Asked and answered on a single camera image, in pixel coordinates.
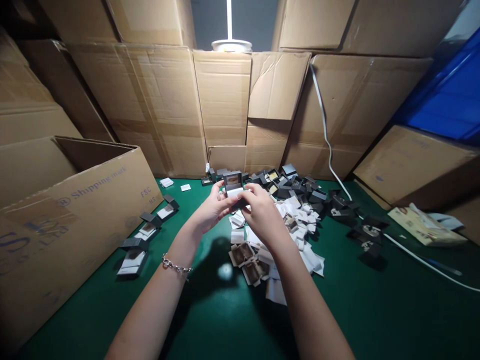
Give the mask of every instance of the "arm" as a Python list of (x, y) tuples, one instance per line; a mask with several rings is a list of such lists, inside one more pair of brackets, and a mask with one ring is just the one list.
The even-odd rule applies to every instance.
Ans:
[(300, 257), (296, 244), (267, 192), (247, 184), (241, 192), (251, 206), (246, 222), (268, 247), (281, 278), (302, 359), (354, 359), (350, 346)]
[[(219, 195), (224, 182), (213, 185), (210, 195), (183, 225), (166, 258), (174, 265), (190, 268), (202, 235), (213, 228), (236, 196)], [(161, 264), (133, 304), (108, 349), (106, 359), (157, 359), (177, 308), (185, 276)]]

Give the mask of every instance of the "cardboard box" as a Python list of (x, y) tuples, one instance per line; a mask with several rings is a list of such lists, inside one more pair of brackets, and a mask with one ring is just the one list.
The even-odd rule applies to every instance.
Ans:
[(477, 148), (396, 125), (354, 174), (391, 205), (435, 210), (479, 188), (479, 155)]
[(190, 0), (106, 2), (125, 43), (197, 47)]
[(245, 171), (280, 170), (291, 128), (288, 120), (248, 119)]
[(103, 0), (38, 0), (65, 43), (115, 43), (117, 30)]
[(189, 0), (39, 0), (69, 43), (184, 45), (195, 48)]
[(480, 196), (474, 195), (471, 199), (446, 211), (445, 214), (456, 217), (462, 222), (464, 228), (460, 234), (480, 245)]
[(429, 57), (464, 5), (463, 0), (279, 0), (271, 49)]
[(0, 163), (0, 316), (13, 351), (163, 197), (132, 145), (46, 137), (1, 146)]
[(0, 145), (51, 135), (82, 137), (0, 28)]
[(248, 117), (292, 120), (310, 56), (309, 52), (252, 53)]
[(0, 146), (55, 134), (82, 137), (58, 104), (26, 109), (24, 112), (0, 111)]
[(200, 179), (207, 149), (187, 47), (67, 45), (122, 143), (141, 147), (156, 177)]
[[(344, 179), (431, 64), (431, 59), (316, 55), (312, 59), (326, 112), (332, 166)], [(334, 180), (322, 110), (312, 74), (303, 87), (285, 150), (300, 176)]]
[(210, 146), (208, 148), (208, 158), (210, 167), (213, 169), (229, 169), (232, 171), (245, 172), (245, 152), (247, 146)]
[(56, 40), (30, 40), (19, 41), (18, 46), (35, 74), (48, 87), (84, 138), (115, 141), (104, 124), (97, 101), (84, 84), (82, 75), (62, 43)]
[(196, 50), (193, 59), (207, 147), (245, 145), (252, 56)]

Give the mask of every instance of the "person's right hand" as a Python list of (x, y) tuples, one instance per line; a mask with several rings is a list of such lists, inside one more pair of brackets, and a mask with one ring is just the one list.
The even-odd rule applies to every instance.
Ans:
[(246, 222), (255, 235), (272, 251), (276, 245), (293, 242), (280, 212), (275, 207), (270, 195), (260, 185), (248, 183), (245, 189), (238, 194), (250, 204), (251, 210), (241, 209)]

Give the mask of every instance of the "silver bracelet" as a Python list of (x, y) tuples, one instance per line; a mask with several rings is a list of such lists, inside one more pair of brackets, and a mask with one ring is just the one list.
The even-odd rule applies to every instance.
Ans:
[(167, 268), (172, 268), (180, 275), (186, 276), (189, 272), (193, 270), (193, 267), (181, 267), (181, 266), (174, 265), (173, 262), (165, 258), (165, 256), (167, 256), (167, 252), (164, 253), (163, 256), (161, 257), (161, 262), (163, 263), (163, 265), (166, 266)]

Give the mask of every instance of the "green work surface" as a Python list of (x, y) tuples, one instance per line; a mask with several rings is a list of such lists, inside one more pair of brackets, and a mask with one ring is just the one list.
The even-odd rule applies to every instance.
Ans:
[[(336, 189), (319, 181), (323, 189)], [(181, 192), (180, 186), (191, 190)], [(346, 183), (366, 214), (382, 210), (356, 183)], [(125, 252), (115, 251), (20, 351), (23, 359), (102, 359), (130, 307), (161, 263), (175, 235), (210, 193), (200, 180), (174, 179), (161, 191), (179, 212), (150, 243), (141, 276), (117, 280)], [(166, 205), (164, 201), (157, 209)], [(327, 217), (310, 238), (325, 258), (325, 277), (313, 279), (357, 359), (478, 359), (480, 294), (460, 287), (418, 263), (388, 240), (383, 270), (362, 263), (359, 245), (345, 225)], [(224, 218), (203, 236), (161, 358), (294, 359), (298, 352), (287, 307), (265, 299), (266, 283), (247, 286), (231, 267), (231, 225)], [(396, 223), (387, 233), (412, 251), (463, 272), (455, 277), (480, 288), (480, 247), (427, 248)]]

